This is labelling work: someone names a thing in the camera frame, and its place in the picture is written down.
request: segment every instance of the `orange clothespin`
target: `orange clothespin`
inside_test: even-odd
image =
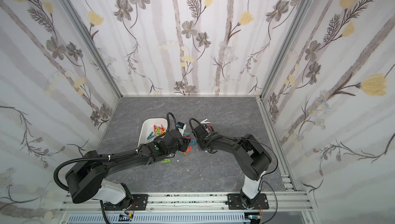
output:
[[[186,152],[182,152],[182,153],[184,153],[184,154],[188,154],[188,152],[190,151],[192,149],[192,146],[189,146],[187,149],[186,149]]]

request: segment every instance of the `gray marble tabletop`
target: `gray marble tabletop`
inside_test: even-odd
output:
[[[97,152],[137,148],[143,122],[149,118],[165,118],[167,112],[172,112],[177,121],[183,123],[188,123],[191,117],[199,121],[207,118],[215,131],[234,137],[250,133],[271,147],[254,97],[123,97]],[[189,125],[185,132],[190,132]],[[273,159],[271,171],[276,159],[269,154]],[[177,152],[169,163],[133,167],[106,179],[125,183],[131,192],[230,192],[240,191],[244,174],[232,154],[198,151],[198,145],[194,144],[188,155]],[[285,190],[278,169],[264,176],[264,180],[275,191]],[[263,184],[263,191],[271,190]]]

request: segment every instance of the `floral wallpaper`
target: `floral wallpaper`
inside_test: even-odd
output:
[[[320,223],[395,220],[394,26],[393,0],[313,0],[264,96]]]
[[[301,0],[71,0],[124,95],[258,95]]]
[[[52,223],[53,170],[97,147],[118,98],[58,0],[0,0],[0,18],[0,219]]]

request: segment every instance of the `plastic clothespin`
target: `plastic clothespin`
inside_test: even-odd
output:
[[[168,162],[171,162],[171,160],[170,159],[165,159],[165,160],[161,161],[161,163],[168,163]]]
[[[208,122],[207,120],[208,120],[208,119],[202,120],[202,121],[200,122],[200,124],[209,124],[209,123],[211,123],[211,122]]]
[[[184,154],[188,154],[188,152],[190,151],[192,149],[192,146],[189,146],[187,149],[186,149],[186,152],[181,152],[181,153],[184,153]]]
[[[161,134],[160,131],[161,131],[161,129],[160,129],[159,127],[157,127],[156,130],[155,130],[155,134],[156,134],[156,135],[160,135],[160,134]]]
[[[153,137],[155,137],[154,132],[151,132],[150,135],[147,137],[147,140],[148,140],[148,139],[151,139],[151,138],[153,138]]]

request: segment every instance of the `white bowl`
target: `white bowl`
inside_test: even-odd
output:
[[[163,125],[163,127],[166,130],[167,129],[167,120],[165,118],[153,118],[153,119],[146,120],[143,123],[143,127],[141,128],[139,144],[137,145],[137,147],[139,147],[140,144],[150,143],[150,142],[152,142],[152,140],[154,140],[154,138],[147,140],[147,138],[151,134],[151,132],[154,131],[154,125],[156,125],[156,126]]]

